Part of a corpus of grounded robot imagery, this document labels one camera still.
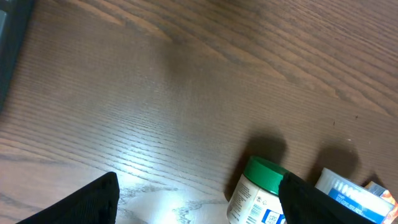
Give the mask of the white blue-label tub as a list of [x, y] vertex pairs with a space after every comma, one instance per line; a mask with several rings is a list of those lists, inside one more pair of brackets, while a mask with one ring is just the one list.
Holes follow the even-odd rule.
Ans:
[[324, 168], [315, 187], [346, 208], [368, 220], [382, 224], [393, 205], [369, 192], [365, 187]]

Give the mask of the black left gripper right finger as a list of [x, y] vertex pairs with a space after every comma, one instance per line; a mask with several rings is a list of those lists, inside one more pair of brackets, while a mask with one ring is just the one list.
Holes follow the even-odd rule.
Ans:
[[279, 184], [279, 200], [287, 224], [372, 223], [291, 172]]

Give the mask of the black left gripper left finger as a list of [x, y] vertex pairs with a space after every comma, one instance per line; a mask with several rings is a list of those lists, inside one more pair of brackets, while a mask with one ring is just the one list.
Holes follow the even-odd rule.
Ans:
[[119, 201], [115, 172], [108, 172], [17, 224], [115, 224]]

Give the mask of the green-lid jar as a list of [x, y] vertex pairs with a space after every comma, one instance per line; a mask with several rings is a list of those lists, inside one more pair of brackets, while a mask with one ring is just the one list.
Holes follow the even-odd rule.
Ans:
[[258, 156], [249, 158], [228, 204], [230, 224], [284, 224], [279, 184], [288, 170]]

